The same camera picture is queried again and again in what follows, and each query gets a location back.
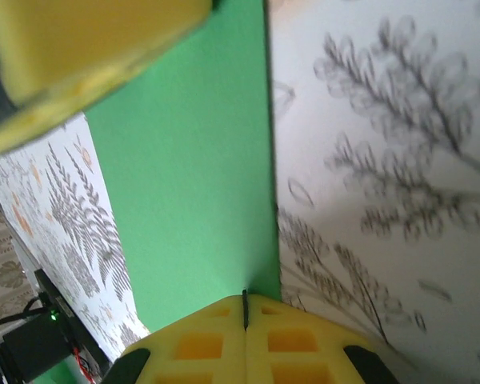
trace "white patterned wallpaper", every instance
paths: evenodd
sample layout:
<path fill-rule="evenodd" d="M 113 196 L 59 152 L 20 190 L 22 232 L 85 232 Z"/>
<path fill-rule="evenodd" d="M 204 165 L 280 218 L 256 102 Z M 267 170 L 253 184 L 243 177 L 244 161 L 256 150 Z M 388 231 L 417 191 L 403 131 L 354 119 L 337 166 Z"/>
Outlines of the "white patterned wallpaper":
<path fill-rule="evenodd" d="M 0 157 L 0 203 L 110 359 L 148 334 L 83 114 Z"/>
<path fill-rule="evenodd" d="M 480 384 L 480 0 L 273 0 L 282 289 Z"/>

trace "red wire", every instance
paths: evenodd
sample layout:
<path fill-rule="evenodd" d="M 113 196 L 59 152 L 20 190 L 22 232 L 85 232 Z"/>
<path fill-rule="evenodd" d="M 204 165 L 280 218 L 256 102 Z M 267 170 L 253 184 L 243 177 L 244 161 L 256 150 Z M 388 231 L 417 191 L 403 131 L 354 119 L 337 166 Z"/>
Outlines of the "red wire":
<path fill-rule="evenodd" d="M 82 361 L 80 360 L 80 351 L 78 350 L 77 347 L 73 348 L 73 353 L 74 353 L 74 356 L 77 359 L 77 364 L 80 367 L 80 371 L 83 373 L 83 375 L 86 377 L 86 379 L 90 383 L 94 384 L 94 380 L 93 380 L 92 376 L 90 375 L 89 371 L 86 370 L 86 368 L 82 364 Z"/>

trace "black cable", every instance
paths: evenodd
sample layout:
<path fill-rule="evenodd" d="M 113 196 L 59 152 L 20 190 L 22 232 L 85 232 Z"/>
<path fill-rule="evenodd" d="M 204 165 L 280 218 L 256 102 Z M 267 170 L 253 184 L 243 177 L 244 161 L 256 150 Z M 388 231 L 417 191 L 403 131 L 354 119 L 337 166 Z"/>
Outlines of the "black cable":
<path fill-rule="evenodd" d="M 39 296 L 36 296 L 35 298 L 29 300 L 25 308 L 23 308 L 23 312 L 27 312 L 37 300 L 39 300 Z"/>
<path fill-rule="evenodd" d="M 0 319 L 0 326 L 2 324 L 7 324 L 8 322 L 16 322 L 17 320 L 23 320 L 24 318 L 29 318 L 30 316 L 35 316 L 36 314 L 44 314 L 47 312 L 47 308 L 37 308 L 36 310 L 28 310 L 27 312 L 21 312 L 20 314 L 12 314 L 11 316 L 5 316 Z"/>

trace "yellow foam piece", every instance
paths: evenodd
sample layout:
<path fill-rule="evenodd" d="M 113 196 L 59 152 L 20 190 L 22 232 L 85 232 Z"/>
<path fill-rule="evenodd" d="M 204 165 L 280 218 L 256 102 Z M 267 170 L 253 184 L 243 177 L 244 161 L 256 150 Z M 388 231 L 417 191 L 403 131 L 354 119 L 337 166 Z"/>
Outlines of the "yellow foam piece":
<path fill-rule="evenodd" d="M 151 356 L 137 384 L 364 384 L 343 351 L 359 334 L 286 304 L 250 295 L 225 298 L 127 348 Z"/>
<path fill-rule="evenodd" d="M 211 0 L 0 0 L 0 79 L 17 107 L 0 153 L 141 72 L 202 23 Z"/>

